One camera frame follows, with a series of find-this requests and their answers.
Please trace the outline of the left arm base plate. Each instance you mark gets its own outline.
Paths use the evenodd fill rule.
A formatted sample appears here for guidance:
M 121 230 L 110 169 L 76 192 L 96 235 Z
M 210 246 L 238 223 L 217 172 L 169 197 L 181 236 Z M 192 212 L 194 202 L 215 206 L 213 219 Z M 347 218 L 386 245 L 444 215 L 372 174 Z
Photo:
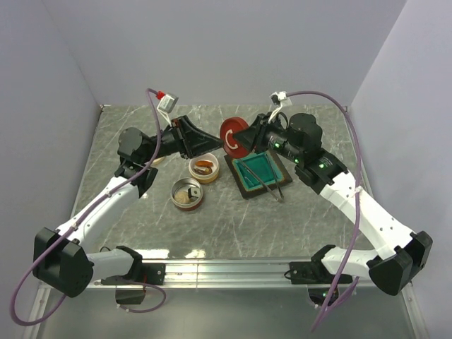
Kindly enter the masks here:
M 165 279 L 166 265 L 163 262 L 142 262 L 133 264 L 126 275 L 116 275 L 101 279 L 102 285 L 140 285 L 141 283 L 151 285 L 163 285 Z

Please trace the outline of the cream round lid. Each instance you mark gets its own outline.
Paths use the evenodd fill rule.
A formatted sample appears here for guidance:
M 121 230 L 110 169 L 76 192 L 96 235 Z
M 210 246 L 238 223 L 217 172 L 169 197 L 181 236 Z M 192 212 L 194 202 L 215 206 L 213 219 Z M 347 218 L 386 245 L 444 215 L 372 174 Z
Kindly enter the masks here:
M 165 160 L 165 157 L 159 157 L 152 162 L 152 166 L 159 165 L 161 162 Z

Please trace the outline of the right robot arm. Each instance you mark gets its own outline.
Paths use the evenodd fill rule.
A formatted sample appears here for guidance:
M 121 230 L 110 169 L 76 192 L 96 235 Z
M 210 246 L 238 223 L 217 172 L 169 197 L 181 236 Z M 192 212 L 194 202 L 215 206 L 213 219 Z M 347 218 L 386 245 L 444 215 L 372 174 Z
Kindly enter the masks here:
M 351 171 L 325 150 L 322 128 L 316 118 L 298 113 L 287 126 L 269 114 L 259 114 L 252 124 L 224 133 L 226 146 L 245 155 L 272 150 L 295 164 L 299 179 L 329 201 L 371 243 L 371 250 L 347 250 L 326 245 L 311 260 L 312 275 L 328 282 L 336 273 L 371 280 L 382 292 L 395 296 L 424 268 L 433 239 L 414 232 L 381 207 L 357 182 Z

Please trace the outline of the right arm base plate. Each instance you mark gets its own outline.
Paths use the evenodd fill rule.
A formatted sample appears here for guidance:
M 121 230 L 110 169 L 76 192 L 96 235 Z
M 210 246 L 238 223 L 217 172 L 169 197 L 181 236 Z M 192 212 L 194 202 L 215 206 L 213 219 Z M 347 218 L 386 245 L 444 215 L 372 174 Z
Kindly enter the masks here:
M 293 261 L 289 262 L 289 270 L 284 277 L 293 285 L 326 285 L 335 277 L 328 272 L 322 262 Z

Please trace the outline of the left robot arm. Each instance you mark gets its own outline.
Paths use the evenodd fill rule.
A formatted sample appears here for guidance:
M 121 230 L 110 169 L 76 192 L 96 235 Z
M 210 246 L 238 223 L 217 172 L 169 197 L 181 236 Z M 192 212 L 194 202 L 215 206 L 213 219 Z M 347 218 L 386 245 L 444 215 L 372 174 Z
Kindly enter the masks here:
M 130 127 L 119 136 L 120 163 L 97 197 L 55 230 L 43 228 L 35 236 L 32 274 L 67 297 L 76 297 L 95 280 L 116 277 L 127 284 L 141 283 L 143 257 L 126 246 L 89 254 L 87 250 L 104 229 L 153 185 L 158 157 L 178 153 L 192 159 L 223 146 L 187 116 L 177 117 L 156 136 Z

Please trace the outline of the orange food piece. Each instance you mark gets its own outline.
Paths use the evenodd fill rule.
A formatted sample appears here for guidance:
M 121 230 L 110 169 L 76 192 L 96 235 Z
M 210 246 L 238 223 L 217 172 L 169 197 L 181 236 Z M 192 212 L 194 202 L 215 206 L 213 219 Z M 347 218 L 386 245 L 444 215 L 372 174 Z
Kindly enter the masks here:
M 207 160 L 199 160 L 195 162 L 195 166 L 197 167 L 213 167 L 213 163 Z

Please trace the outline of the metal tongs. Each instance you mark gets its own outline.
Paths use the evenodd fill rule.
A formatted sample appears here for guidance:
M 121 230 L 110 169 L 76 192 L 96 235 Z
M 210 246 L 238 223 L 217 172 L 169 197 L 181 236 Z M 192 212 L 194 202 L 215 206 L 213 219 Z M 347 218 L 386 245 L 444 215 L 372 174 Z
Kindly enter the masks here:
M 268 154 L 261 153 L 235 159 L 230 165 L 243 198 L 249 199 L 263 193 L 270 193 L 277 202 L 284 201 L 280 178 Z

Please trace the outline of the beige round bun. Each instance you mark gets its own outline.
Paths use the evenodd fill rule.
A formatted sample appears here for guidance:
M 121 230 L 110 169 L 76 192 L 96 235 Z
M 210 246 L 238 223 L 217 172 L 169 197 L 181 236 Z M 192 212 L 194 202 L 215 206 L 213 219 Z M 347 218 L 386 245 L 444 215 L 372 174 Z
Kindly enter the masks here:
M 182 204 L 182 205 L 186 205 L 189 204 L 190 198 L 188 196 L 188 192 L 187 191 L 183 191 L 183 190 L 179 190 L 178 192 L 176 192 L 176 194 L 174 195 L 174 200 L 178 203 L 178 204 Z

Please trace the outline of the red round lid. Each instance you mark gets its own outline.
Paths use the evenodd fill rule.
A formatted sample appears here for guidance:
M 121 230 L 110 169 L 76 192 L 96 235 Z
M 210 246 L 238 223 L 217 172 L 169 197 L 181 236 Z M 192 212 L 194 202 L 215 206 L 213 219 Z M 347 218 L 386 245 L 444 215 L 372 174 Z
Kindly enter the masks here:
M 234 139 L 234 135 L 247 129 L 249 125 L 241 117 L 230 117 L 223 121 L 220 126 L 220 138 L 224 145 L 223 149 L 233 159 L 246 157 L 249 151 Z

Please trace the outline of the sushi roll piece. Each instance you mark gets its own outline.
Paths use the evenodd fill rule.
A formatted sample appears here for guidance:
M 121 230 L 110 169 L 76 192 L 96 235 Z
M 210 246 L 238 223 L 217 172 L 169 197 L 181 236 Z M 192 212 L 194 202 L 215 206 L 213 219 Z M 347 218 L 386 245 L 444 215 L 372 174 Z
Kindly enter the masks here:
M 191 187 L 188 189 L 189 198 L 198 198 L 200 196 L 200 191 L 196 187 Z

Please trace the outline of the brown food piece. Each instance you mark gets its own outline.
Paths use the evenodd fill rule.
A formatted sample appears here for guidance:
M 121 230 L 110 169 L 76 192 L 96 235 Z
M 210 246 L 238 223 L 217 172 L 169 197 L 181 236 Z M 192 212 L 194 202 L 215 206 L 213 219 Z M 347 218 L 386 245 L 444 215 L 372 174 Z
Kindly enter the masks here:
M 195 167 L 194 168 L 194 172 L 199 174 L 199 175 L 206 176 L 206 175 L 211 174 L 213 172 L 213 170 L 210 167 L 204 167 L 204 168 L 197 168 L 197 167 Z

